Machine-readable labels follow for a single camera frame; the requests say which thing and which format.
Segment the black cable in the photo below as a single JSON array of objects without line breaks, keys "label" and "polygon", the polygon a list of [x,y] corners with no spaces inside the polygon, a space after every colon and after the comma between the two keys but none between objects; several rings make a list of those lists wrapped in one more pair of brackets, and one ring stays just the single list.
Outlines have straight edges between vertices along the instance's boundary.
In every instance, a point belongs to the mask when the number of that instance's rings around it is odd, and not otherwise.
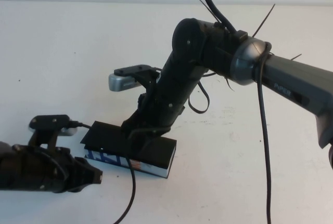
[{"label": "black cable", "polygon": [[198,114],[204,114],[204,113],[208,110],[208,108],[209,108],[210,99],[209,99],[209,95],[208,95],[208,93],[206,92],[206,90],[204,89],[204,87],[202,86],[202,83],[201,83],[200,81],[199,81],[198,85],[199,85],[199,87],[200,87],[202,93],[203,93],[203,94],[205,95],[205,97],[207,98],[207,108],[206,108],[204,111],[200,111],[200,110],[194,108],[194,107],[192,106],[192,104],[191,104],[190,97],[188,97],[188,106],[189,106],[194,112],[196,112],[196,113],[198,113]]},{"label": "black cable", "polygon": [[272,8],[270,9],[270,11],[268,12],[268,14],[266,15],[265,19],[261,22],[260,26],[258,27],[258,29],[254,32],[254,34],[252,35],[252,37],[255,37],[255,35],[259,32],[260,28],[262,27],[262,25],[265,23],[265,21],[267,20],[267,18],[269,17],[269,15],[271,14],[273,8],[275,7],[275,3],[272,6]]},{"label": "black cable", "polygon": [[133,184],[132,195],[131,195],[130,202],[129,202],[127,208],[125,209],[124,213],[119,217],[119,219],[114,224],[119,224],[125,218],[125,216],[128,214],[128,212],[130,211],[130,209],[132,207],[132,204],[133,204],[133,201],[134,201],[134,197],[135,197],[136,182],[135,182],[134,169],[133,169],[131,161],[130,161],[130,159],[128,158],[127,155],[125,155],[125,159],[126,159],[128,165],[129,165],[129,169],[130,169],[131,175],[132,175],[132,184]]},{"label": "black cable", "polygon": [[291,60],[297,59],[299,56],[301,56],[302,54],[298,54],[296,57],[293,57]]},{"label": "black cable", "polygon": [[210,77],[210,76],[214,76],[215,74],[216,74],[216,72],[212,72],[212,73],[205,74],[202,77]]},{"label": "black cable", "polygon": [[229,30],[230,33],[236,33],[234,26],[228,21],[228,19],[218,10],[212,0],[205,0],[213,14],[221,21],[222,24]]},{"label": "black cable", "polygon": [[87,124],[83,124],[83,123],[80,123],[79,127],[84,127],[84,128],[87,128],[87,129],[91,129],[91,126],[89,126]]},{"label": "black cable", "polygon": [[205,3],[203,3],[203,1],[202,0],[199,0],[203,5],[204,5],[204,7],[212,14],[212,16],[215,18],[215,20],[217,21],[217,22],[220,22],[219,21],[219,19],[215,16],[215,14],[212,12],[212,10],[210,10],[209,9],[209,7],[205,4]]},{"label": "black cable", "polygon": [[272,177],[271,177],[271,161],[270,161],[270,148],[268,145],[268,131],[267,123],[265,116],[265,106],[262,93],[262,74],[264,70],[265,61],[267,60],[272,45],[266,42],[266,49],[263,54],[260,56],[259,70],[257,77],[257,86],[258,86],[258,98],[259,98],[259,108],[260,108],[260,117],[262,125],[262,133],[264,139],[264,151],[265,151],[265,163],[266,163],[266,179],[267,179],[267,200],[266,200],[266,215],[267,215],[267,224],[271,224],[271,197],[272,197]]},{"label": "black cable", "polygon": [[[84,128],[88,128],[88,129],[91,129],[91,126],[87,125],[87,124],[83,124],[83,123],[80,123],[78,121],[71,121],[70,122],[70,126],[71,128],[76,128],[76,127],[84,127]],[[133,166],[131,164],[131,161],[128,157],[128,155],[125,153],[124,154],[124,157],[129,165],[129,169],[131,171],[131,176],[132,176],[132,195],[131,195],[131,198],[130,198],[130,202],[127,206],[127,208],[125,209],[125,211],[123,212],[123,214],[119,217],[119,219],[117,221],[115,221],[114,224],[119,224],[124,218],[125,216],[128,214],[128,212],[130,211],[131,207],[132,207],[132,204],[133,204],[133,201],[134,201],[134,197],[135,197],[135,192],[136,192],[136,181],[135,181],[135,174],[134,174],[134,169],[133,169]]]}]

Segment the black bracket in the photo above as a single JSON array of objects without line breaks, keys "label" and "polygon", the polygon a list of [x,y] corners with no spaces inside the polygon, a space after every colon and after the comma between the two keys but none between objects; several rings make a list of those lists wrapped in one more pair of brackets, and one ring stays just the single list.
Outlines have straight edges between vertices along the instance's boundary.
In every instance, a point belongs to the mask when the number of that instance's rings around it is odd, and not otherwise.
[{"label": "black bracket", "polygon": [[29,124],[29,128],[34,130],[28,145],[40,147],[47,144],[47,149],[51,152],[56,150],[56,143],[62,129],[68,128],[70,118],[67,115],[40,115],[34,117]]},{"label": "black bracket", "polygon": [[151,83],[159,76],[157,68],[153,68],[145,64],[116,69],[113,73],[121,77],[131,76],[135,78],[140,84],[142,84],[146,89],[148,89]]}]

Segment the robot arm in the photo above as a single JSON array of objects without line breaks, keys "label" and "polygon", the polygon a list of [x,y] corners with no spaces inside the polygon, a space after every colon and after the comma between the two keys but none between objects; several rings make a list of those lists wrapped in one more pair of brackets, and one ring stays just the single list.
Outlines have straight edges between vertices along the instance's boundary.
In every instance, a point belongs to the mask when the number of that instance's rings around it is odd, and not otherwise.
[{"label": "robot arm", "polygon": [[[174,31],[172,48],[160,73],[145,66],[154,74],[148,80],[135,72],[127,72],[128,68],[115,70],[109,76],[110,90],[132,88],[137,83],[147,89],[139,98],[136,112],[122,125],[127,136],[135,133],[160,136],[168,132],[208,69],[240,85],[256,82],[266,43],[249,37],[244,31],[231,33],[220,23],[185,19]],[[269,55],[262,83],[316,116],[321,148],[333,143],[332,72]]]}]

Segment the white table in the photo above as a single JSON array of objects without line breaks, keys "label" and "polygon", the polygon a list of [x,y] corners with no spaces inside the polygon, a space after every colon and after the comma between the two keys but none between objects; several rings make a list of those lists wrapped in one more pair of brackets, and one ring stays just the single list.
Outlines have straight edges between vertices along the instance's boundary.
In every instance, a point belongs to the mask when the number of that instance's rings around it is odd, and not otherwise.
[{"label": "white table", "polygon": [[[250,34],[270,6],[220,6]],[[135,64],[162,67],[183,18],[212,21],[202,5],[0,2],[0,140],[27,144],[39,114],[120,125],[143,87],[108,89],[108,75]],[[258,38],[276,55],[333,71],[332,7],[276,6]],[[186,107],[166,136],[178,140],[168,179],[136,173],[137,194],[123,223],[266,223],[266,178],[256,85],[202,80],[204,115]],[[192,101],[206,107],[195,89]],[[272,164],[272,220],[331,223],[333,171],[317,142],[315,118],[264,90]],[[80,129],[58,146],[83,156]],[[113,223],[131,194],[127,169],[90,161],[101,185],[80,193],[0,192],[0,223]]]}]

